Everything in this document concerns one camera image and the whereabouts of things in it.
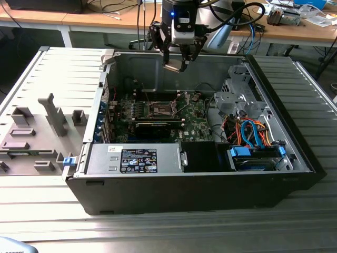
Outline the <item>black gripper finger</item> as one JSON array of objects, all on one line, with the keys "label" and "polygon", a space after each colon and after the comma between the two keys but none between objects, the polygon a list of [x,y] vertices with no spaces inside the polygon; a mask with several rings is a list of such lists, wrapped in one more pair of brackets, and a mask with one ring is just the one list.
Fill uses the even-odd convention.
[{"label": "black gripper finger", "polygon": [[186,70],[187,65],[190,63],[190,61],[196,60],[206,41],[207,41],[206,36],[197,37],[193,42],[194,46],[193,52],[191,52],[190,45],[180,45],[180,51],[182,54],[182,63],[180,72],[184,72]]},{"label": "black gripper finger", "polygon": [[149,26],[149,32],[154,48],[160,51],[163,56],[163,65],[166,65],[170,57],[171,27],[163,22],[153,22]]}]

